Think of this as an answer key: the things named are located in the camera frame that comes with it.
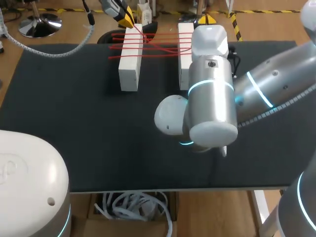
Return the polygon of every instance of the black table surface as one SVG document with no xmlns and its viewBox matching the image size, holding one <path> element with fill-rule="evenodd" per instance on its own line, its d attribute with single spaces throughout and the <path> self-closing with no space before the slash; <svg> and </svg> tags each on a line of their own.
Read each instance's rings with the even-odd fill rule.
<svg viewBox="0 0 316 237">
<path fill-rule="evenodd" d="M 235 42 L 242 75 L 294 42 Z M 38 45 L 60 53 L 73 45 Z M 71 192 L 288 186 L 315 150 L 316 93 L 248 127 L 223 158 L 191 152 L 155 127 L 179 90 L 178 59 L 143 58 L 138 92 L 121 92 L 118 54 L 105 44 L 49 59 L 24 52 L 0 109 L 0 129 L 32 134 L 63 157 Z"/>
</svg>

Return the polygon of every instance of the chrome chair base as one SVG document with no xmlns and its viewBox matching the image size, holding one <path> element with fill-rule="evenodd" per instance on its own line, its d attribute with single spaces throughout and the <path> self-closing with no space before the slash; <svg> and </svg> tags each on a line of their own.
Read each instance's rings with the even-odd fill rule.
<svg viewBox="0 0 316 237">
<path fill-rule="evenodd" d="M 19 32 L 29 38 L 51 36 L 62 27 L 62 20 L 50 13 L 40 14 L 39 17 L 29 16 L 19 26 Z"/>
</svg>

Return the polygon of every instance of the yellow and black tape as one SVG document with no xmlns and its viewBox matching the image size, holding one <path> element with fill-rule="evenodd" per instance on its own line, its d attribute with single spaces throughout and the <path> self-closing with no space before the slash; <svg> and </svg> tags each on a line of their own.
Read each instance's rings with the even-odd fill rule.
<svg viewBox="0 0 316 237">
<path fill-rule="evenodd" d="M 235 35 L 236 35 L 237 41 L 243 41 L 242 37 L 241 37 L 241 34 L 240 34 L 239 27 L 237 25 L 236 13 L 231 13 L 230 17 L 231 17 L 231 20 L 232 20 L 232 24 L 233 24 L 233 27 L 234 27 L 234 31 L 235 31 Z"/>
<path fill-rule="evenodd" d="M 300 13 L 299 10 L 235 10 L 232 13 Z"/>
<path fill-rule="evenodd" d="M 31 8 L 18 8 L 19 11 L 32 11 Z M 39 8 L 39 11 L 55 11 L 58 13 L 70 11 L 70 12 L 85 12 L 84 9 L 79 8 Z M 103 13 L 103 10 L 91 10 L 94 13 Z M 235 10 L 232 12 L 234 13 L 300 13 L 299 10 Z M 192 14 L 191 12 L 187 11 L 159 11 L 162 15 L 188 15 Z M 208 11 L 209 14 L 227 14 L 226 11 Z"/>
</svg>

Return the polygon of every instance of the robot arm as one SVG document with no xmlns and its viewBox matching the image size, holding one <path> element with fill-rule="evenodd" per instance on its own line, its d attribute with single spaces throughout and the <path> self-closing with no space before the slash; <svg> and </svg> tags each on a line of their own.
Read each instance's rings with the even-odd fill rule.
<svg viewBox="0 0 316 237">
<path fill-rule="evenodd" d="M 266 60 L 234 82 L 224 28 L 197 27 L 192 34 L 188 99 L 164 99 L 155 113 L 157 128 L 180 136 L 180 144 L 199 150 L 224 147 L 237 138 L 238 127 L 275 113 L 316 89 L 316 0 L 304 5 L 301 19 L 312 41 Z M 167 117 L 166 108 L 170 111 Z M 173 129 L 169 124 L 179 125 Z"/>
</svg>

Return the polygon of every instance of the yellow tool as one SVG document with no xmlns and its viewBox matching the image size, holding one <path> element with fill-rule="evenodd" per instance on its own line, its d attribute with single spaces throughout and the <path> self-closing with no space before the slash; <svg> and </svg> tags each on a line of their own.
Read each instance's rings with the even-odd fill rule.
<svg viewBox="0 0 316 237">
<path fill-rule="evenodd" d="M 216 21 L 213 17 L 211 17 L 209 14 L 205 14 L 201 16 L 201 18 L 198 20 L 199 24 L 216 24 Z"/>
<path fill-rule="evenodd" d="M 103 11 L 112 16 L 120 25 L 134 27 L 133 13 L 124 0 L 99 0 Z"/>
</svg>

